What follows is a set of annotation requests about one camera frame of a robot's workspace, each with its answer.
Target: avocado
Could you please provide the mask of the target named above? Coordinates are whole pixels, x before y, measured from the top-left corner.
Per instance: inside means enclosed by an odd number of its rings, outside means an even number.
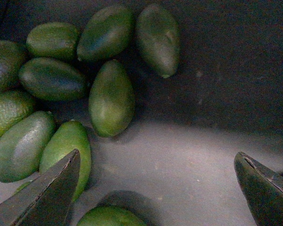
[[[38,111],[3,134],[0,138],[0,182],[22,180],[36,172],[54,129],[53,116]]]
[[[179,64],[179,27],[169,11],[157,4],[146,7],[136,22],[136,42],[144,61],[161,77],[174,75]]]
[[[33,28],[26,46],[34,57],[52,57],[62,61],[76,58],[76,46],[80,32],[69,23],[51,22]]]
[[[0,137],[36,109],[35,98],[19,89],[0,94]]]
[[[77,226],[146,226],[132,212],[116,206],[96,207],[88,211]]]
[[[89,114],[95,132],[100,137],[113,137],[123,132],[134,110],[134,91],[125,68],[116,60],[106,62],[89,96]]]
[[[73,196],[77,200],[84,191],[91,171],[91,150],[85,127],[78,121],[63,123],[43,151],[40,173],[44,173],[74,149],[81,156],[80,176]]]
[[[133,26],[133,13],[128,8],[103,8],[90,19],[80,37],[78,60],[96,62],[122,52],[133,36]]]
[[[87,94],[87,77],[73,66],[53,58],[34,58],[19,71],[23,87],[33,96],[49,101],[75,100]]]
[[[0,93],[19,84],[18,72],[28,54],[21,44],[0,40]]]

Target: gray surface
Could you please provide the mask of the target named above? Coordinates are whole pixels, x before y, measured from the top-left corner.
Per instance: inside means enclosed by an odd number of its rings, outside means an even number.
[[[10,3],[0,39],[24,42],[34,26],[48,21],[83,29],[111,3],[123,2],[137,15],[153,1],[18,2]],[[88,129],[94,170],[71,225],[110,194],[157,226],[254,226],[233,159],[243,151],[283,171],[283,6],[156,2],[182,29],[178,74],[159,78],[134,47],[117,56],[134,85],[136,117],[116,138],[98,138]],[[98,67],[86,72],[92,77]],[[87,107],[86,98],[43,103],[58,121],[77,119],[90,128]],[[21,183],[0,183],[0,202]]]

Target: light spot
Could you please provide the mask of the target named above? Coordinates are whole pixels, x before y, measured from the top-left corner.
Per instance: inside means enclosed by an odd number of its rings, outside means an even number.
[[[201,78],[202,75],[203,75],[202,71],[197,71],[197,72],[196,72],[196,77],[197,77],[197,78]]]

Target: gray container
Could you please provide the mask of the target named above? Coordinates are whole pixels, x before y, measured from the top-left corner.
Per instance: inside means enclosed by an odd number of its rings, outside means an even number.
[[[75,226],[98,203],[116,204],[155,226],[254,226],[233,160],[243,151],[283,171],[283,4],[155,1],[181,28],[181,64],[168,79],[139,57],[134,42],[119,54],[136,94],[136,116],[115,138],[94,135],[88,99],[42,102],[57,120],[90,132],[93,173],[74,204]],[[0,1],[0,39],[25,43],[45,22],[83,30],[105,6],[135,15],[152,1]],[[94,77],[100,67],[80,67]],[[0,183],[0,203],[29,178]]]

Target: green avocado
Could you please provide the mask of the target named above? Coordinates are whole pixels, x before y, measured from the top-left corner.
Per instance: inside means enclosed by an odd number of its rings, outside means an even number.
[[[0,93],[18,85],[18,72],[27,57],[23,45],[0,40]]]
[[[19,72],[23,87],[33,96],[49,101],[75,100],[87,94],[87,77],[73,66],[53,58],[34,58]]]
[[[136,22],[137,46],[144,61],[160,76],[174,75],[179,64],[178,23],[169,11],[149,5]]]
[[[0,94],[0,137],[36,109],[32,95],[19,89]]]
[[[77,226],[146,226],[132,212],[120,207],[96,207],[88,211]]]
[[[86,25],[77,46],[80,61],[95,62],[122,52],[133,35],[133,13],[122,5],[97,12]]]
[[[85,127],[78,121],[63,123],[43,151],[40,173],[44,173],[74,149],[79,150],[81,166],[73,201],[84,191],[91,171],[91,150]]]
[[[22,180],[36,172],[54,129],[53,116],[38,111],[3,134],[0,138],[0,182]]]
[[[79,35],[78,29],[72,24],[45,23],[29,32],[26,46],[34,57],[52,57],[72,61],[76,57]]]
[[[132,120],[134,110],[134,91],[124,67],[116,60],[106,62],[89,96],[89,114],[95,132],[100,137],[121,133]]]

